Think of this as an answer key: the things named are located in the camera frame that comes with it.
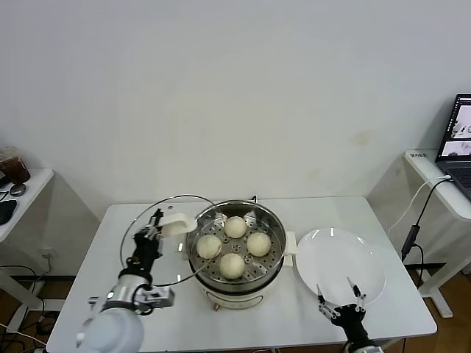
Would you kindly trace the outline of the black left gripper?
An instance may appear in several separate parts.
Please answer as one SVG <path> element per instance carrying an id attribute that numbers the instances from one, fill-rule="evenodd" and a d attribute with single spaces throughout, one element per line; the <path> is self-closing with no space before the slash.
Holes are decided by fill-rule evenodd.
<path id="1" fill-rule="evenodd" d="M 157 208 L 148 223 L 148 227 L 155 229 L 141 229 L 133 236 L 135 250 L 127 258 L 127 271 L 131 274 L 149 274 L 154 261 L 161 256 L 162 227 L 160 220 L 162 217 L 162 210 Z"/>

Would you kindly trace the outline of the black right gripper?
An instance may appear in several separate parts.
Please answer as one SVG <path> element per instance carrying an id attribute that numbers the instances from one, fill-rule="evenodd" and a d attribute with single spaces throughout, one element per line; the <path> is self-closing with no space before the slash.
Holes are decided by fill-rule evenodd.
<path id="1" fill-rule="evenodd" d="M 364 309 L 366 295 L 349 277 L 347 277 L 347 281 L 357 300 L 356 304 L 347 304 L 334 309 L 325 300 L 319 285 L 316 285 L 319 311 L 326 318 L 332 318 L 331 323 L 334 326 L 341 327 L 344 330 L 349 342 L 368 340 L 368 333 L 362 324 L 366 315 Z"/>

